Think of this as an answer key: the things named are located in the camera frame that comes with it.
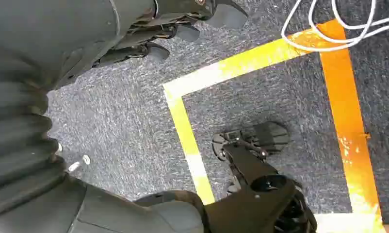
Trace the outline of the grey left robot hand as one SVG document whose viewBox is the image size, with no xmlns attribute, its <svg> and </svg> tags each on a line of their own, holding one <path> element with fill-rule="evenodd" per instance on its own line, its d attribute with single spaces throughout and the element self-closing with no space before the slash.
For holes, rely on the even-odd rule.
<svg viewBox="0 0 389 233">
<path fill-rule="evenodd" d="M 141 206 L 71 176 L 48 136 L 48 93 L 162 48 L 167 28 L 238 28 L 232 0 L 0 0 L 0 233 L 207 233 L 200 197 Z"/>
</svg>

